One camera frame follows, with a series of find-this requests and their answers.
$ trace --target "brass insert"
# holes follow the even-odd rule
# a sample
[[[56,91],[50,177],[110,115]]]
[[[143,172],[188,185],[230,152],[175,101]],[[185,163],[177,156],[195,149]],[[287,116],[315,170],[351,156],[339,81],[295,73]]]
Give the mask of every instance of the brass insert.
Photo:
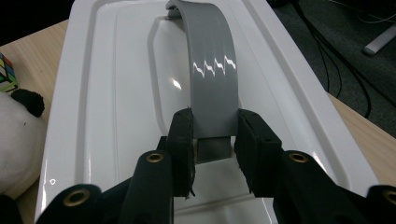
[[[384,190],[382,192],[384,198],[386,198],[390,203],[396,204],[396,191],[393,190]]]
[[[300,153],[291,153],[289,154],[289,157],[293,160],[293,161],[297,161],[297,162],[308,162],[308,158]]]
[[[163,154],[158,153],[158,152],[151,153],[151,154],[149,154],[149,155],[146,157],[146,160],[147,160],[148,162],[159,162],[159,161],[161,161],[162,159],[163,159]]]
[[[67,207],[74,207],[85,203],[89,198],[90,192],[87,189],[76,189],[64,198],[64,205]]]

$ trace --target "white tray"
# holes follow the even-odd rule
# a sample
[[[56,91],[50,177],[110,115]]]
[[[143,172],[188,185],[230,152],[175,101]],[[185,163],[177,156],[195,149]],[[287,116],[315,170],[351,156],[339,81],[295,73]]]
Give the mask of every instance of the white tray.
[[[229,23],[240,106],[259,113],[285,150],[313,156],[334,182],[360,195],[378,184],[327,93],[262,0],[211,0]],[[62,190],[102,191],[134,173],[190,104],[186,36],[166,1],[77,0],[60,61],[36,218]],[[175,199],[175,223],[276,223],[255,199],[236,158],[196,166],[196,197]]]

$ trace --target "black cable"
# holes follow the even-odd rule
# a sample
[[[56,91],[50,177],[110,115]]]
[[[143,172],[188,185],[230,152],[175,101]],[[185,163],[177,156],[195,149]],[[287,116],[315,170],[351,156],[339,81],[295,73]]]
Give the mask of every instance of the black cable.
[[[343,89],[343,79],[341,78],[341,72],[340,69],[337,66],[337,63],[334,61],[334,59],[330,56],[330,54],[326,51],[326,49],[324,49],[322,46],[320,46],[323,50],[323,52],[327,55],[327,57],[330,59],[330,61],[332,62],[332,64],[334,65],[336,71],[337,71],[337,76],[338,76],[338,82],[340,83],[340,88],[338,89],[337,94],[335,95],[335,98],[338,99],[338,97],[341,94],[341,91]]]
[[[363,82],[361,81],[361,73],[352,65],[350,64],[347,59],[344,58],[344,56],[335,48],[333,47],[330,42],[324,37],[318,29],[308,20],[308,18],[304,15],[302,9],[300,8],[300,5],[298,4],[297,1],[291,1],[294,9],[296,10],[297,14],[300,16],[300,18],[303,20],[303,22],[306,24],[307,28],[309,31],[314,34],[318,40],[326,46],[328,50],[330,50],[336,57],[338,57],[342,63],[346,65],[346,68],[351,72],[353,77],[358,81],[359,85],[361,86],[361,89],[364,93],[364,96],[367,101],[367,110],[364,114],[365,118],[368,118],[370,116],[371,110],[372,110],[372,105],[371,105],[371,99],[370,95],[368,94],[367,89],[365,88]]]
[[[330,93],[330,76],[329,76],[329,71],[327,68],[327,64],[326,61],[324,59],[323,53],[324,52],[326,54],[326,56],[330,59],[330,61],[332,62],[332,64],[334,65],[336,71],[337,71],[337,76],[338,76],[338,81],[340,83],[340,88],[338,89],[337,94],[335,95],[335,98],[338,99],[338,97],[341,94],[341,91],[343,89],[343,80],[341,79],[341,73],[340,73],[340,69],[337,66],[337,63],[335,63],[335,61],[332,59],[332,56],[330,56],[330,54],[326,51],[325,48],[323,48],[320,44],[320,42],[318,41],[317,37],[314,35],[314,33],[310,30],[309,33],[312,35],[312,37],[314,38],[314,40],[317,42],[318,48],[319,48],[319,52],[320,52],[320,57],[323,61],[323,65],[324,68],[326,69],[326,76],[327,76],[327,92]]]
[[[323,47],[320,45],[320,42],[317,40],[317,38],[314,36],[314,34],[311,33],[311,35],[314,37],[315,42],[317,42],[318,49],[319,49],[319,53],[320,53],[320,57],[321,57],[321,59],[322,59],[322,61],[323,61],[324,69],[326,70],[327,92],[330,92],[330,76],[329,76],[329,70],[327,69],[326,60],[325,60],[324,57],[323,57],[323,52],[322,52]]]

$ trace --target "glossy surface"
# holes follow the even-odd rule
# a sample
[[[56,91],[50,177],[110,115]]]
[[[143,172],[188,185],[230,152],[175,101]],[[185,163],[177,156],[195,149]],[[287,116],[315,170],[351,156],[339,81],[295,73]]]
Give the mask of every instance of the glossy surface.
[[[253,0],[211,3],[233,35],[241,107],[261,114],[285,149],[313,155],[337,184],[364,194],[376,183],[373,172],[271,8]],[[106,190],[129,177],[137,158],[167,134],[170,115],[190,105],[186,36],[180,23],[164,19],[165,4],[75,3],[49,120],[38,214],[71,185],[88,182]],[[175,57],[163,57],[170,54]],[[274,221],[271,204],[248,195],[234,158],[197,170],[199,197],[176,202],[176,223],[232,223],[238,204],[257,210],[248,223]],[[247,217],[238,215],[235,223],[241,218]]]
[[[186,32],[194,137],[236,135],[238,80],[226,19],[213,4],[172,0],[166,8],[170,10],[168,18],[182,17]]]

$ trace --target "table surface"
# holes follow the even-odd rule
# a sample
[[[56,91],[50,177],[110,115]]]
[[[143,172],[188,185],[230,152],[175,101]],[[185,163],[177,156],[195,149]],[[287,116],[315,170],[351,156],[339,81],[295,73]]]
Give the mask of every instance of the table surface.
[[[20,88],[44,97],[42,115],[48,122],[67,21],[0,47],[13,63]],[[396,186],[396,139],[339,100],[332,102],[354,136],[380,184]],[[34,223],[38,180],[17,199],[24,223]]]

